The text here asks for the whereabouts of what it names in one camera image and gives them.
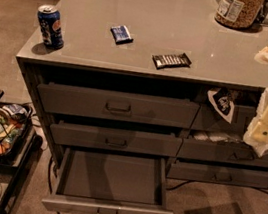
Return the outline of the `grey drawer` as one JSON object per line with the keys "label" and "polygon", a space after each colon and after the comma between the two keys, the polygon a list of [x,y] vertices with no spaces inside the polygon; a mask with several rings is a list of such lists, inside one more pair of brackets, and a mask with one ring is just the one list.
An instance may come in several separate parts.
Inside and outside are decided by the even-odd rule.
{"label": "grey drawer", "polygon": [[199,105],[188,99],[138,95],[56,83],[37,86],[47,113],[191,127]]}
{"label": "grey drawer", "polygon": [[51,124],[55,143],[95,149],[121,150],[140,154],[175,157],[182,139],[173,134],[148,133],[123,129],[85,126],[64,121]]}
{"label": "grey drawer", "polygon": [[202,181],[214,184],[246,186],[268,189],[268,171],[254,171],[235,167],[203,165],[176,161],[169,167],[167,177],[189,181]]}
{"label": "grey drawer", "polygon": [[199,141],[189,137],[183,140],[177,157],[268,168],[268,153],[259,157],[254,149],[243,143]]}
{"label": "grey drawer", "polygon": [[67,149],[48,210],[90,214],[173,214],[166,205],[165,160]]}
{"label": "grey drawer", "polygon": [[235,105],[230,116],[220,115],[211,104],[201,104],[192,123],[193,130],[244,134],[256,110],[252,106]]}

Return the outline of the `clear plastic bag in drawer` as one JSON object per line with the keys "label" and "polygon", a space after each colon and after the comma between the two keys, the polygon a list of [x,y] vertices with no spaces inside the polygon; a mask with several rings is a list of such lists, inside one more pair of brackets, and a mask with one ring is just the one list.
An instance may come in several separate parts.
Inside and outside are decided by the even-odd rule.
{"label": "clear plastic bag in drawer", "polygon": [[211,141],[211,142],[237,142],[240,143],[242,141],[241,137],[237,134],[225,133],[225,132],[206,132],[206,131],[194,131],[192,134],[194,139],[198,141]]}

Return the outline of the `grey drawer cabinet with counter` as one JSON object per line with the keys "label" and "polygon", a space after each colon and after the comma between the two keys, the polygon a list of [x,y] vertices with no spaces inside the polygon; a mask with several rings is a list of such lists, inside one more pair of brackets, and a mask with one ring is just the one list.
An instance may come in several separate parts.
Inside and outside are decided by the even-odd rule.
{"label": "grey drawer cabinet with counter", "polygon": [[[50,126],[66,122],[148,133],[192,137],[191,127],[168,127],[123,120],[47,113],[37,86],[56,83],[106,91],[210,104],[207,92],[227,88],[234,105],[257,107],[268,88],[268,66],[254,56],[268,44],[268,28],[233,31],[214,19],[218,0],[60,0],[64,47],[47,49],[33,34],[17,56],[49,149],[59,168],[65,150],[159,157],[169,167],[176,161],[268,171],[267,167],[191,160],[165,155],[96,149],[55,143]],[[110,28],[127,26],[132,43],[115,44]],[[189,67],[156,69],[152,56],[186,53]]]}

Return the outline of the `black white chip bag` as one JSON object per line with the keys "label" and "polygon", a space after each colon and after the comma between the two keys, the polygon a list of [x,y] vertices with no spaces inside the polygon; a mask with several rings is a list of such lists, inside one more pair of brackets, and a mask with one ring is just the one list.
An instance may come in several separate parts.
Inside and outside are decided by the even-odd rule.
{"label": "black white chip bag", "polygon": [[207,92],[208,100],[217,113],[231,123],[233,118],[234,101],[231,92],[227,88],[213,88]]}

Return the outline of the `large jar of nuts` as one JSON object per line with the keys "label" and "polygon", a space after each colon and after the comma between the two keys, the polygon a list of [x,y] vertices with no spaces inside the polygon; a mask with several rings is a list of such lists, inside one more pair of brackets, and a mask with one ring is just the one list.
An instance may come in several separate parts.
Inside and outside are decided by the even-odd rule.
{"label": "large jar of nuts", "polygon": [[264,0],[220,0],[215,20],[233,29],[249,28]]}

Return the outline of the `dark stemmed glass base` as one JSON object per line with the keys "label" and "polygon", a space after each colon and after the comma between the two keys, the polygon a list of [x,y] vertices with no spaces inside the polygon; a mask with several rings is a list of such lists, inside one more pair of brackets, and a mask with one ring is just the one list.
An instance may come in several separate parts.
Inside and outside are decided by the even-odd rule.
{"label": "dark stemmed glass base", "polygon": [[255,22],[259,24],[268,25],[268,0],[263,1],[263,5],[261,5],[260,10],[258,11],[257,17],[255,18]]}

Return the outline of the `black chocolate bar wrapper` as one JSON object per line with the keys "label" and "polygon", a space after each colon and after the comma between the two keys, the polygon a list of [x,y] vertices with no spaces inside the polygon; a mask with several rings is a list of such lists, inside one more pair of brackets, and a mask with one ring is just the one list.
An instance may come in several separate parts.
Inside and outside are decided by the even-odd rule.
{"label": "black chocolate bar wrapper", "polygon": [[186,53],[183,54],[177,54],[177,55],[155,55],[152,56],[152,60],[154,62],[154,65],[156,66],[156,69],[165,69],[165,68],[181,68],[181,67],[189,67],[192,62],[186,55]]}

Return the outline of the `blue snack packet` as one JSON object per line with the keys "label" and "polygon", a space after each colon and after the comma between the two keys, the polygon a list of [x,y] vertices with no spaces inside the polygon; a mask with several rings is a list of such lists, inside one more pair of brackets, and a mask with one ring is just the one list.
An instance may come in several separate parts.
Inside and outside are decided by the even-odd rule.
{"label": "blue snack packet", "polygon": [[126,43],[132,43],[133,38],[131,37],[131,34],[125,25],[121,26],[114,26],[110,28],[110,31],[112,33],[112,36],[114,38],[115,44],[126,44]]}

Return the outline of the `blue Pepsi soda can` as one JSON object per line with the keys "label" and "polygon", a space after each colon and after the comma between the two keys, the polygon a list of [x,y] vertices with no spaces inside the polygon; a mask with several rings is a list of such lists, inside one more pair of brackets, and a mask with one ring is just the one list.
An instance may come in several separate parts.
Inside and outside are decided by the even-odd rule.
{"label": "blue Pepsi soda can", "polygon": [[52,50],[64,47],[59,10],[54,5],[41,5],[37,16],[45,46]]}

